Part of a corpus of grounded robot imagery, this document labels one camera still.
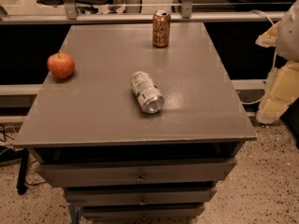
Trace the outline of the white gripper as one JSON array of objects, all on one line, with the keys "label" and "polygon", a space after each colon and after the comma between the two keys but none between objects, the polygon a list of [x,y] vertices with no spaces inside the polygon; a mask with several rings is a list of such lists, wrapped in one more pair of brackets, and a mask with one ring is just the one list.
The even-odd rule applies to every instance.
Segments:
[{"label": "white gripper", "polygon": [[280,22],[274,23],[255,41],[264,48],[274,47],[276,43],[278,55],[288,61],[281,68],[273,67],[268,74],[256,114],[256,119],[262,124],[277,121],[299,98],[299,0]]}]

